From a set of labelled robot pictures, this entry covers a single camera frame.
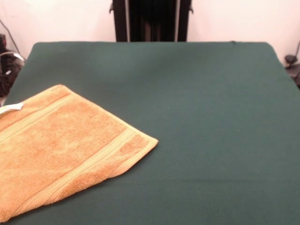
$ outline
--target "cable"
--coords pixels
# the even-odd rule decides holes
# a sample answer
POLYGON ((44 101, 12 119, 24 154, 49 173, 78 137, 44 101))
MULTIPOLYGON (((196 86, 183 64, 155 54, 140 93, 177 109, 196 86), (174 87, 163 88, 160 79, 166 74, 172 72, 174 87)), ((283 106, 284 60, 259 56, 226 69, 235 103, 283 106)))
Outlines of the cable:
POLYGON ((13 36, 11 35, 9 29, 7 28, 7 26, 5 26, 5 24, 2 22, 1 19, 0 19, 0 23, 2 24, 2 26, 3 26, 3 27, 6 29, 6 31, 8 32, 8 35, 10 36, 10 39, 12 40, 12 42, 13 42, 13 44, 14 44, 16 50, 17 50, 17 52, 20 54, 19 48, 18 48, 18 46, 16 45, 15 40, 13 39, 13 36))
POLYGON ((20 53, 17 53, 17 52, 3 52, 0 54, 0 57, 3 55, 8 55, 8 54, 12 54, 16 58, 20 59, 21 61, 26 62, 25 58, 23 56, 21 56, 20 53))
POLYGON ((298 55, 299 48, 300 48, 300 41, 298 42, 298 46, 297 46, 297 50, 296 50, 296 54, 295 54, 296 57, 297 57, 297 55, 298 55))

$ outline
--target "black object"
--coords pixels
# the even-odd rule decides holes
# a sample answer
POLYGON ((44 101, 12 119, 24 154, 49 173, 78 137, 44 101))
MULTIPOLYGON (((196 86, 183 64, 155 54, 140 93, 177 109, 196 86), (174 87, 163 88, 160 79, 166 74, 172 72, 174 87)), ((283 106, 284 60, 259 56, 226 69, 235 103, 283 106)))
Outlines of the black object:
POLYGON ((298 58, 297 58, 296 55, 287 55, 287 56, 285 56, 285 61, 286 61, 286 63, 288 64, 287 67, 289 68, 289 67, 292 66, 295 62, 298 61, 298 58))
POLYGON ((186 41, 191 0, 113 0, 118 42, 186 41))
POLYGON ((300 95, 268 44, 39 43, 7 104, 58 83, 159 143, 5 225, 299 225, 300 95))
POLYGON ((297 50, 295 55, 287 55, 285 56, 285 62, 287 63, 286 71, 288 74, 291 76, 291 78, 295 81, 297 84, 298 88, 300 89, 300 64, 296 62, 298 61, 297 55, 299 53, 299 48, 300 48, 300 41, 297 46, 297 50))
POLYGON ((8 32, 8 35, 9 35, 11 41, 13 42, 15 49, 17 50, 18 53, 20 53, 19 48, 18 48, 17 44, 15 43, 13 36, 10 33, 10 30, 8 29, 8 27, 4 24, 4 22, 1 19, 0 19, 0 23, 4 27, 4 29, 8 32))
MULTIPOLYGON (((0 54, 5 52, 9 52, 6 49, 6 37, 4 34, 0 34, 0 54)), ((21 68, 13 54, 0 56, 0 97, 8 95, 21 68)))

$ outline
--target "terry cloth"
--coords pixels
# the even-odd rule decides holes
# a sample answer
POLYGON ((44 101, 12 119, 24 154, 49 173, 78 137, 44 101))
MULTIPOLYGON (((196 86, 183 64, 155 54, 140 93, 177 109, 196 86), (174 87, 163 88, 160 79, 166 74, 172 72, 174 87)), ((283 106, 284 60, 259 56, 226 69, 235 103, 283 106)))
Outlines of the terry cloth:
POLYGON ((158 140, 63 85, 0 115, 0 222, 126 172, 158 140))

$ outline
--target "black metal frame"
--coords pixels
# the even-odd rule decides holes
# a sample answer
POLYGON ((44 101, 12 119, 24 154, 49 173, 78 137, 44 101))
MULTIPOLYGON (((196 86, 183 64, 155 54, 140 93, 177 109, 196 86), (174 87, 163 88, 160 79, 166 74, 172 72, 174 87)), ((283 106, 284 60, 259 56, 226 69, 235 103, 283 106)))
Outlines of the black metal frame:
POLYGON ((114 25, 117 42, 127 42, 125 0, 113 0, 114 25))
MULTIPOLYGON (((144 33, 145 27, 143 18, 139 13, 139 4, 142 0, 128 0, 129 2, 129 23, 130 23, 130 41, 145 41, 144 33)), ((163 41, 174 41, 175 33, 175 15, 176 15, 176 0, 169 0, 169 5, 164 18, 162 19, 161 26, 161 39, 163 41)), ((188 16, 191 9, 192 0, 180 1, 180 15, 178 24, 178 41, 186 41, 188 34, 188 16)), ((113 0, 112 8, 114 10, 114 22, 116 31, 117 42, 127 42, 127 24, 126 24, 126 5, 125 0, 113 0)))

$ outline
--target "table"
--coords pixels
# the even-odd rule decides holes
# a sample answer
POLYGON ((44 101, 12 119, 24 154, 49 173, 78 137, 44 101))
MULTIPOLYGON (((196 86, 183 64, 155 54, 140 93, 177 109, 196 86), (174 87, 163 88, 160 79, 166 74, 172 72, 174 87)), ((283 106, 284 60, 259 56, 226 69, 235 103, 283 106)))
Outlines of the table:
POLYGON ((299 224, 300 94, 267 43, 38 43, 7 104, 58 83, 159 144, 8 225, 299 224))

